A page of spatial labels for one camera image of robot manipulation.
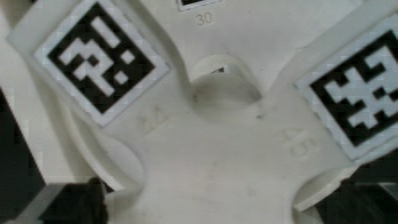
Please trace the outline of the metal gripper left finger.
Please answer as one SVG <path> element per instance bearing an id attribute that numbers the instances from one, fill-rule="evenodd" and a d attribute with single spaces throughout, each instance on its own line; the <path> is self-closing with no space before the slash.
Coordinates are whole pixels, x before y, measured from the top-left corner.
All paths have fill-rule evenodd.
<path id="1" fill-rule="evenodd" d="M 101 179 L 50 184 L 11 224 L 108 224 Z"/>

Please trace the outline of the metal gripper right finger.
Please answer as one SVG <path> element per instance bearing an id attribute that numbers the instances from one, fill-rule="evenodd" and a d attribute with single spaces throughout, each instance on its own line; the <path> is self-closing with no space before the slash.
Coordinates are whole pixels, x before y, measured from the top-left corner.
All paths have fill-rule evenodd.
<path id="1" fill-rule="evenodd" d="M 398 189 L 345 184 L 316 204 L 323 224 L 398 224 Z"/>

